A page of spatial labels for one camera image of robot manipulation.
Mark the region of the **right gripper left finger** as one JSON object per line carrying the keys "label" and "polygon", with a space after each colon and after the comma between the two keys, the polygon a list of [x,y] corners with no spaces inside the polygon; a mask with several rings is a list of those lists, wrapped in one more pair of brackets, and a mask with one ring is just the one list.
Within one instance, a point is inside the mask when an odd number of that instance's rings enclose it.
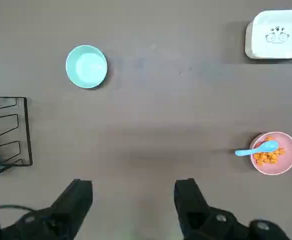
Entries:
{"label": "right gripper left finger", "polygon": [[14,224],[0,226],[0,240],[73,240],[92,203],[92,181],[74,179],[50,207],[34,210],[15,204],[0,205],[0,210],[26,211]]}

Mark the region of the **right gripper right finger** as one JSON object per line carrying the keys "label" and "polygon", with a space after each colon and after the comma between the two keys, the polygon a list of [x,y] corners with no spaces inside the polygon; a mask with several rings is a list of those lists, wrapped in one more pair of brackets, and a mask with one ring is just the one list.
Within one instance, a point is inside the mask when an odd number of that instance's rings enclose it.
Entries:
{"label": "right gripper right finger", "polygon": [[275,223],[255,219],[241,224],[229,211],[209,206],[193,178],[177,180],[174,204],[185,240],[288,240]]}

